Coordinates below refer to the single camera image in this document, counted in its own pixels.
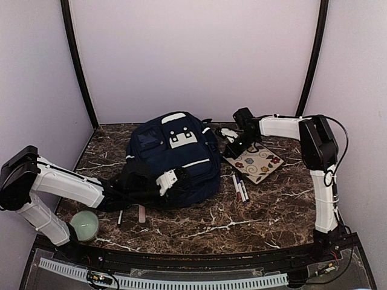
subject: black frame pole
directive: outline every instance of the black frame pole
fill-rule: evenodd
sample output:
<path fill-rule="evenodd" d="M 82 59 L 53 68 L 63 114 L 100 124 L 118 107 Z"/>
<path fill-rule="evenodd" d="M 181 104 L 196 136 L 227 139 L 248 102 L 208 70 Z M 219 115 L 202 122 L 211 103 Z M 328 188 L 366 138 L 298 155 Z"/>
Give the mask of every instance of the black frame pole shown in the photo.
<path fill-rule="evenodd" d="M 314 73 L 316 72 L 317 61 L 319 60 L 322 36 L 324 35 L 325 21 L 327 20 L 327 14 L 328 14 L 328 4 L 329 4 L 329 0 L 321 0 L 320 2 L 320 11 L 319 11 L 319 19 L 317 21 L 316 35 L 314 37 L 312 54 L 310 56 L 309 67 L 308 67 L 307 76 L 305 78 L 304 88 L 302 89 L 301 98 L 298 103 L 298 107 L 296 111 L 297 117 L 302 116 L 308 102 L 308 97 L 309 97 L 310 89 L 312 87 Z"/>
<path fill-rule="evenodd" d="M 63 22 L 65 24 L 68 46 L 70 48 L 71 58 L 73 59 L 73 65 L 75 73 L 77 75 L 78 84 L 82 93 L 83 101 L 85 102 L 86 110 L 89 115 L 90 122 L 96 130 L 99 126 L 96 112 L 94 111 L 93 104 L 91 103 L 89 90 L 86 85 L 85 76 L 83 75 L 82 66 L 80 64 L 80 58 L 78 53 L 78 47 L 74 34 L 73 22 L 71 20 L 70 4 L 68 0 L 60 0 L 62 6 Z"/>

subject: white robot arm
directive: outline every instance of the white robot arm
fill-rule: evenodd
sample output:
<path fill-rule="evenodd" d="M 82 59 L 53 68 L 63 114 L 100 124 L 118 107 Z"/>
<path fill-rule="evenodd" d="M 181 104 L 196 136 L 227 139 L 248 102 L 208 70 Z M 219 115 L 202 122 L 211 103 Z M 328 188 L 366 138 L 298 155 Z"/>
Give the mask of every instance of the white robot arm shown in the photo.
<path fill-rule="evenodd" d="M 55 246 L 77 241 L 70 225 L 60 220 L 38 197 L 36 192 L 48 192 L 81 202 L 101 211 L 121 210 L 141 198 L 162 198 L 180 176 L 170 170 L 157 179 L 130 167 L 143 166 L 135 161 L 125 166 L 126 179 L 143 177 L 141 190 L 125 188 L 122 182 L 89 178 L 63 169 L 37 154 L 37 148 L 27 146 L 2 166 L 0 174 L 0 210 L 13 210 L 25 218 L 36 230 L 46 235 Z"/>
<path fill-rule="evenodd" d="M 327 119 L 322 115 L 255 118 L 248 108 L 239 109 L 233 117 L 243 133 L 227 145 L 224 151 L 226 158 L 237 158 L 251 144 L 262 141 L 262 136 L 292 138 L 300 142 L 302 160 L 310 170 L 316 200 L 314 250 L 311 255 L 319 260 L 339 234 L 339 198 L 335 177 L 338 146 Z"/>

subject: black metal frame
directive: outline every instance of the black metal frame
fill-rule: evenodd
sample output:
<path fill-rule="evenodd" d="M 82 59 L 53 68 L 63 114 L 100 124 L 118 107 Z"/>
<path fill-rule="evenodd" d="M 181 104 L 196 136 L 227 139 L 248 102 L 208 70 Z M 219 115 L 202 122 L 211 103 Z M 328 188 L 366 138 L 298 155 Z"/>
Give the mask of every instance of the black metal frame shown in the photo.
<path fill-rule="evenodd" d="M 341 239 L 337 245 L 340 247 L 340 250 L 350 249 L 352 245 L 351 240 L 351 238 L 346 237 Z M 359 249 L 371 288 L 377 289 L 371 268 L 369 267 L 369 263 L 357 233 L 353 233 L 353 242 L 354 246 Z M 131 269 L 150 269 L 172 272 L 206 272 L 263 268 L 265 272 L 280 271 L 281 273 L 287 273 L 291 279 L 302 279 L 304 277 L 300 276 L 308 275 L 307 266 L 315 263 L 315 261 L 312 261 L 309 257 L 304 256 L 305 253 L 309 253 L 312 246 L 312 244 L 308 244 L 280 250 L 244 254 L 172 255 L 133 253 L 85 245 L 83 246 L 83 253 L 88 255 L 91 259 L 91 266 L 103 268 L 105 271 L 111 273 L 130 273 Z M 54 245 L 47 237 L 38 234 L 30 256 L 28 257 L 19 290 L 24 290 L 36 249 L 51 251 L 54 253 L 55 259 L 68 262 L 61 253 L 55 251 Z M 329 260 L 332 260 L 331 255 L 328 254 L 324 256 L 323 261 Z M 85 267 L 89 266 L 88 261 L 86 260 L 80 264 Z"/>
<path fill-rule="evenodd" d="M 65 24 L 68 46 L 70 48 L 71 58 L 73 59 L 73 65 L 75 73 L 77 75 L 78 84 L 82 93 L 83 101 L 85 102 L 86 110 L 89 115 L 90 122 L 96 130 L 99 126 L 96 112 L 94 111 L 93 104 L 89 95 L 89 90 L 86 85 L 85 76 L 83 75 L 82 65 L 80 63 L 77 42 L 74 34 L 73 22 L 71 20 L 70 3 L 68 0 L 60 0 L 62 6 L 63 22 Z"/>
<path fill-rule="evenodd" d="M 316 72 L 317 61 L 319 60 L 322 36 L 324 35 L 325 21 L 327 20 L 327 14 L 328 14 L 328 4 L 329 4 L 329 0 L 321 0 L 319 19 L 317 21 L 316 35 L 314 37 L 308 72 L 305 78 L 304 88 L 302 89 L 300 101 L 298 103 L 298 107 L 296 111 L 297 117 L 302 116 L 308 102 L 309 93 L 310 93 L 310 89 L 312 87 L 312 82 L 314 78 L 314 73 Z"/>

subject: floral coaster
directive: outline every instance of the floral coaster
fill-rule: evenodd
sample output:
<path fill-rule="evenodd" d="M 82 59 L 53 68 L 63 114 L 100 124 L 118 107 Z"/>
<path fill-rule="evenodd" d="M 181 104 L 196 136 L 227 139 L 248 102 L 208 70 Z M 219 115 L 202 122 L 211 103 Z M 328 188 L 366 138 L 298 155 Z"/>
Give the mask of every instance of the floral coaster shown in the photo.
<path fill-rule="evenodd" d="M 225 159 L 255 184 L 262 182 L 284 163 L 284 160 L 261 144 L 251 146 L 237 159 Z"/>

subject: navy blue backpack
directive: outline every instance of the navy blue backpack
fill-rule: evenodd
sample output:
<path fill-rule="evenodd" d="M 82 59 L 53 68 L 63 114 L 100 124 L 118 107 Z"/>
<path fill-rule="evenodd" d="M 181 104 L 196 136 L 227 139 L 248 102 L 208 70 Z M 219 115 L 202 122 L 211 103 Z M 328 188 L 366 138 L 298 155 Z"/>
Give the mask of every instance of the navy blue backpack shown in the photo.
<path fill-rule="evenodd" d="M 173 200 L 187 207 L 214 195 L 220 186 L 221 154 L 211 129 L 187 112 L 155 118 L 133 131 L 126 158 L 144 161 L 160 176 L 183 167 L 191 175 L 191 187 Z"/>

